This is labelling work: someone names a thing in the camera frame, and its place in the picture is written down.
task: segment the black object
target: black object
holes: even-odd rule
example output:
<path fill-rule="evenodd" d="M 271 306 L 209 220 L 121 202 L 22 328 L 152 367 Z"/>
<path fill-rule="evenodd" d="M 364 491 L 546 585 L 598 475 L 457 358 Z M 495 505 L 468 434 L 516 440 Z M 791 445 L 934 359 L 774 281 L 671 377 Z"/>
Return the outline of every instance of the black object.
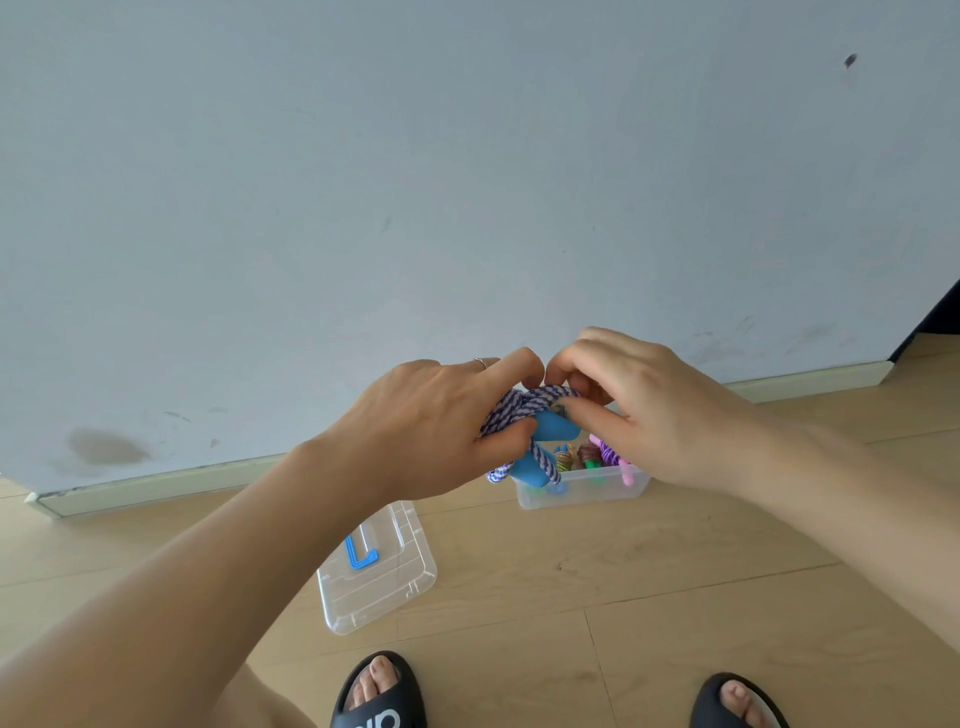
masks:
<path fill-rule="evenodd" d="M 373 700 L 357 706 L 351 711 L 345 711 L 347 699 L 353 683 L 364 670 L 373 662 L 374 657 L 383 655 L 394 664 L 399 682 L 388 691 L 381 693 Z M 420 695 L 420 686 L 414 671 L 407 661 L 395 652 L 382 650 L 365 657 L 353 669 L 347 682 L 340 688 L 337 703 L 333 706 L 333 718 L 330 719 L 330 728 L 426 728 L 426 708 L 423 706 L 423 696 Z"/>
<path fill-rule="evenodd" d="M 700 688 L 697 699 L 693 703 L 693 712 L 690 714 L 690 728 L 749 728 L 743 718 L 731 713 L 720 702 L 720 688 L 728 680 L 738 680 L 750 688 L 756 693 L 757 697 L 767 704 L 770 712 L 780 723 L 780 728 L 790 728 L 787 725 L 786 718 L 783 717 L 783 713 L 780 712 L 777 704 L 770 699 L 766 692 L 747 678 L 740 677 L 732 672 L 718 672 L 711 675 L 704 686 Z"/>
<path fill-rule="evenodd" d="M 920 325 L 890 355 L 890 361 L 896 362 L 918 333 L 960 334 L 960 280 L 953 284 Z"/>

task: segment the plastic box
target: plastic box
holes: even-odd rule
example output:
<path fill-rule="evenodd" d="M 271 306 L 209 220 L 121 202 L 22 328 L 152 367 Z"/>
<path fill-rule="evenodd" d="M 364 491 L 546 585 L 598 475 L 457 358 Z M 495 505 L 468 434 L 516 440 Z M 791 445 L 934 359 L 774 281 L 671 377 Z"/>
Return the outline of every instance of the plastic box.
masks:
<path fill-rule="evenodd" d="M 561 473 L 558 485 L 547 484 L 543 488 L 534 488 L 514 478 L 516 500 L 521 508 L 529 510 L 638 497 L 650 482 L 650 475 L 635 465 L 623 467 L 634 475 L 633 485 L 624 485 L 620 466 L 567 471 Z"/>
<path fill-rule="evenodd" d="M 414 504 L 400 500 L 382 508 L 350 534 L 317 570 L 326 626 L 348 635 L 422 594 L 437 580 Z M 370 560 L 367 566 L 355 568 Z"/>

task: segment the person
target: person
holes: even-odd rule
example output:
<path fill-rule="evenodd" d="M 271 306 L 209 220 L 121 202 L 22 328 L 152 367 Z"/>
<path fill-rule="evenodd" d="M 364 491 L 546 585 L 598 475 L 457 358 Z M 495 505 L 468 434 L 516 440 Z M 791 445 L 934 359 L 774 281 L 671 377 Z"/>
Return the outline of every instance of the person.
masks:
<path fill-rule="evenodd" d="M 764 413 L 664 346 L 587 328 L 545 370 L 528 349 L 392 369 L 330 429 L 12 656 L 0 670 L 0 724 L 312 726 L 257 680 L 247 656 L 360 521 L 522 455 L 533 420 L 477 433 L 509 388 L 542 380 L 568 382 L 581 395 L 563 400 L 568 417 L 643 470 L 759 505 L 960 648 L 956 493 L 836 432 Z M 603 406 L 612 400 L 619 413 Z M 404 703 L 419 691 L 401 657 L 378 654 L 350 678 L 338 726 L 407 728 L 403 710 L 425 722 Z M 708 681 L 694 708 L 707 717 L 691 725 L 785 726 L 748 683 L 722 673 Z M 399 710 L 359 713 L 393 705 L 391 696 Z"/>

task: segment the forearm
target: forearm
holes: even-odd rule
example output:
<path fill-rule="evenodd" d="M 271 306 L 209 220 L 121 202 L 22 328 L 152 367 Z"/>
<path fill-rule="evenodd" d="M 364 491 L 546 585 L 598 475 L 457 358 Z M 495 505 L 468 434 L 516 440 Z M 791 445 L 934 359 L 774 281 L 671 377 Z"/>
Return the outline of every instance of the forearm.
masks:
<path fill-rule="evenodd" d="M 321 461 L 322 448 L 294 450 L 3 665 L 5 725 L 166 726 L 208 709 L 310 574 L 381 505 L 349 464 Z"/>
<path fill-rule="evenodd" d="M 833 551 L 960 650 L 960 494 L 821 428 L 786 425 L 743 495 Z"/>

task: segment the wooden floor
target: wooden floor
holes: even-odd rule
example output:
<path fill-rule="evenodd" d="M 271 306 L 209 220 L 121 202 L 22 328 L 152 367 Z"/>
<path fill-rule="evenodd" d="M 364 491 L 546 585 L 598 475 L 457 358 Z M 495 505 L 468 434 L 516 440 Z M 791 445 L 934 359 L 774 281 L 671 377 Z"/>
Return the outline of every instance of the wooden floor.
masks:
<path fill-rule="evenodd" d="M 960 487 L 960 337 L 924 337 L 877 388 L 766 406 Z M 0 654 L 228 497 L 49 522 L 0 482 Z M 684 726 L 718 670 L 760 683 L 794 728 L 960 725 L 960 656 L 755 508 L 653 483 L 637 500 L 525 512 L 487 482 L 417 507 L 432 590 L 344 638 L 308 583 L 251 656 L 321 726 L 379 647 L 410 660 L 439 728 Z"/>

